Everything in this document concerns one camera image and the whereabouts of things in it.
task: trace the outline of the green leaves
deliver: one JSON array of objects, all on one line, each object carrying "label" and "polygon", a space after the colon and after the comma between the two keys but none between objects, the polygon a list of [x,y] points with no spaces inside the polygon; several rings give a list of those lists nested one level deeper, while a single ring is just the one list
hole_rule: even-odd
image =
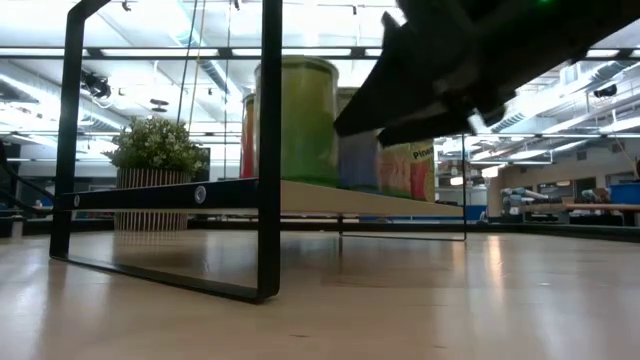
[{"label": "green leaves", "polygon": [[203,169],[203,154],[184,124],[167,119],[132,119],[128,129],[113,138],[115,151],[103,154],[121,169],[161,169],[180,171],[189,175]]}]

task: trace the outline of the ceiling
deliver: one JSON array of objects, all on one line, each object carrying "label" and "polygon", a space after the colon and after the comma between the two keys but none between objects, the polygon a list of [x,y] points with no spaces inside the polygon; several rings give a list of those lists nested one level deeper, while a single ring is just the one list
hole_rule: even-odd
[{"label": "ceiling", "polygon": [[[0,12],[0,55],[6,55],[7,51],[38,54],[38,51],[47,51],[42,48],[62,47],[66,14],[75,3],[77,1],[71,0],[0,0],[3,9]],[[284,3],[283,45],[286,47],[379,47],[383,33],[380,22],[382,14],[388,11],[400,21],[402,19],[402,14],[395,7],[395,0],[285,0]],[[114,0],[91,17],[86,23],[85,46],[124,47],[138,49],[137,51],[147,51],[140,48],[149,47],[185,47],[188,44],[192,17],[195,18],[192,36],[195,44],[200,43],[203,47],[260,46],[259,0],[242,0],[239,2],[239,10],[226,0],[200,0],[197,6],[195,0],[130,0],[127,4],[131,8],[129,12],[124,10],[123,1]],[[594,47],[638,45],[640,21]],[[375,60],[331,62],[339,70],[339,86],[359,86],[375,64]],[[126,124],[128,117],[152,115],[154,105],[149,101],[152,98],[162,99],[169,103],[166,106],[167,112],[162,116],[177,118],[180,111],[180,118],[192,123],[192,132],[226,131],[237,134],[241,130],[242,97],[255,89],[254,70],[258,63],[258,60],[245,59],[214,61],[215,71],[228,81],[231,89],[225,94],[223,87],[195,61],[187,61],[185,64],[185,61],[180,60],[85,60],[84,70],[107,77],[113,95],[108,100],[93,102],[85,94],[83,114],[88,119],[104,120],[99,124],[100,130],[109,130],[110,127],[113,131]],[[512,121],[505,121],[501,125],[503,128],[494,131],[501,134],[593,134],[610,126],[612,109],[619,111],[616,120],[634,118],[635,105],[640,102],[640,98],[635,99],[640,85],[640,70],[629,63],[617,67],[614,65],[619,64],[613,64],[613,61],[582,62],[550,69],[519,89],[518,97],[509,103],[507,120]],[[594,74],[600,75],[599,72],[608,77],[592,79]],[[52,98],[59,96],[62,60],[0,60],[0,75],[15,77],[18,76],[17,73],[20,74],[20,81],[31,86],[30,89],[48,93]],[[605,99],[593,96],[593,90],[612,83],[618,86],[616,96]],[[181,94],[182,106],[179,106]],[[11,114],[14,118],[28,116],[22,110],[21,114],[17,114],[20,111],[7,109],[7,106],[11,105],[0,107],[5,115]],[[0,125],[0,131],[56,130],[59,104],[57,107],[56,110],[54,104],[48,106],[46,111],[33,110],[45,115],[30,122],[4,122],[3,119],[7,118],[4,116],[0,119],[0,123],[4,123]],[[569,124],[580,117],[584,119],[575,121],[570,127],[559,125]],[[21,128],[20,124],[28,125],[27,128]],[[625,133],[634,130],[637,127],[624,128]],[[47,138],[55,142],[54,136]],[[220,138],[209,137],[202,140],[205,143],[219,142]],[[237,136],[229,139],[234,143],[238,141]],[[108,137],[90,140],[108,141]],[[530,151],[531,148],[548,151],[577,142],[571,139],[532,139],[521,136],[468,138],[467,141],[467,148],[472,149],[475,155],[494,151],[494,155],[488,159],[502,159],[525,150]],[[439,139],[437,143],[441,147],[442,158],[459,156],[459,138]],[[233,154],[228,156],[237,158],[236,151],[239,151],[239,147],[233,145]]]}]

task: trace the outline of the potted plant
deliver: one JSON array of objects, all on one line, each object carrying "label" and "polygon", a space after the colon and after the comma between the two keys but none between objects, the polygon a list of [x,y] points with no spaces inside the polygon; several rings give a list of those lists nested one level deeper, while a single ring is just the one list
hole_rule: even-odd
[{"label": "potted plant", "polygon": [[[118,168],[118,189],[184,184],[208,165],[201,161],[204,152],[189,140],[184,124],[167,119],[133,118],[113,143],[118,148],[103,154]],[[115,226],[127,231],[185,230],[187,214],[118,213]]]}]

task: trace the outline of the blue bin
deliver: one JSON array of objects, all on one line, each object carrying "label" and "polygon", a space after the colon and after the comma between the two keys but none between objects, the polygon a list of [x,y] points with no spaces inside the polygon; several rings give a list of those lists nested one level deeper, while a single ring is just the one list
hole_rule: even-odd
[{"label": "blue bin", "polygon": [[640,183],[611,185],[611,202],[640,205]]}]

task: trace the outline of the wooden floor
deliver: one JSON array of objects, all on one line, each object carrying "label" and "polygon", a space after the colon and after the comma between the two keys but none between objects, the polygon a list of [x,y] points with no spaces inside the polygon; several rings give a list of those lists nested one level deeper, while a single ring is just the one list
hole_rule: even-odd
[{"label": "wooden floor", "polygon": [[[82,234],[71,253],[252,285],[248,233]],[[523,235],[283,235],[254,306],[0,241],[0,359],[638,359],[640,246]]]}]

